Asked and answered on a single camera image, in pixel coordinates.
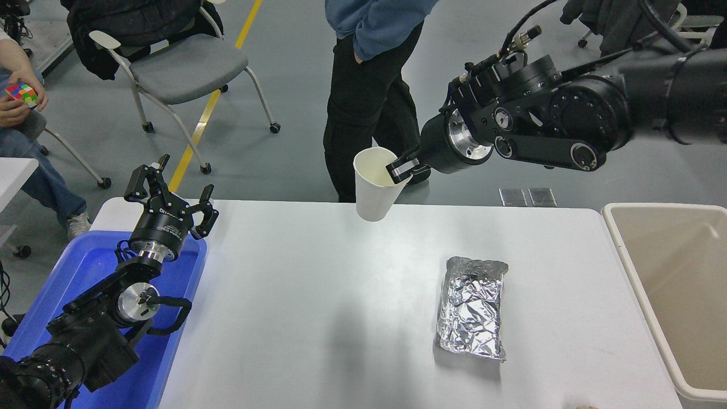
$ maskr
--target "blue sweater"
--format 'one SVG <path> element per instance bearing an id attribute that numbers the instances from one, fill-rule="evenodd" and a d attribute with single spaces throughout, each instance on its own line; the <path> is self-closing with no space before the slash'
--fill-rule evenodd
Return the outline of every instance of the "blue sweater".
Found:
<path id="1" fill-rule="evenodd" d="M 326 0 L 326 19 L 339 39 L 353 34 L 353 50 L 366 61 L 401 45 L 436 3 L 437 0 Z"/>

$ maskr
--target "sneaker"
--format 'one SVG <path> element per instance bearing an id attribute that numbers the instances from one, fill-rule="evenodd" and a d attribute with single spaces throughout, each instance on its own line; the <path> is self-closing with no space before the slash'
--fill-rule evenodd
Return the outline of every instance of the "sneaker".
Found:
<path id="1" fill-rule="evenodd" d="M 68 221 L 68 241 L 86 233 L 91 228 L 89 214 L 86 212 L 80 215 L 70 216 L 66 220 Z"/>

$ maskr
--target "blue plastic bin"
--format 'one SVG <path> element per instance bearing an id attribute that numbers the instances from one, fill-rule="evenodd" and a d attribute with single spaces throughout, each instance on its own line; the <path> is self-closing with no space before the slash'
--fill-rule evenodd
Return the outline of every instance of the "blue plastic bin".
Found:
<path id="1" fill-rule="evenodd" d="M 4 355 L 14 360 L 28 356 L 50 339 L 45 329 L 67 302 L 116 269 L 113 251 L 128 231 L 90 231 L 73 240 L 56 263 L 30 311 L 20 324 Z M 191 237 L 177 260 L 164 263 L 160 277 L 151 281 L 162 295 L 193 300 L 204 267 L 206 243 Z M 168 327 L 179 309 L 162 306 L 154 327 Z M 135 350 L 140 360 L 116 382 L 94 393 L 81 388 L 73 409 L 154 409 L 158 406 L 174 353 L 184 327 L 166 336 L 145 335 Z"/>

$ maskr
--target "chair seat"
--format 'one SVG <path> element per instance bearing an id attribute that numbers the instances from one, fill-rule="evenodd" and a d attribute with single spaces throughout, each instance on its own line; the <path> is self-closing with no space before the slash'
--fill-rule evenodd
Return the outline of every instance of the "chair seat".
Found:
<path id="1" fill-rule="evenodd" d="M 45 130 L 46 123 L 45 116 L 40 114 L 38 111 L 33 110 L 31 111 L 31 114 L 25 118 L 25 121 L 15 127 L 15 129 L 19 130 L 20 133 L 25 135 L 28 139 L 36 140 L 38 139 L 38 136 L 43 133 L 43 130 Z"/>
<path id="2" fill-rule="evenodd" d="M 162 103 L 174 105 L 212 93 L 246 67 L 247 56 L 240 49 L 217 37 L 197 34 L 133 62 L 129 69 L 142 88 Z"/>
<path id="3" fill-rule="evenodd" d="M 684 19 L 681 28 L 709 28 L 719 26 L 724 17 L 718 15 L 690 15 Z"/>

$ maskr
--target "aluminum foil package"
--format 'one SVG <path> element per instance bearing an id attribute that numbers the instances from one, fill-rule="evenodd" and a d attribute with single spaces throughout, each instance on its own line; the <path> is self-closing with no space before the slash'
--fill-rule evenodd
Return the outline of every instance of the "aluminum foil package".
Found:
<path id="1" fill-rule="evenodd" d="M 502 277 L 507 269 L 501 261 L 447 260 L 437 321 L 439 346 L 505 361 L 499 330 Z"/>

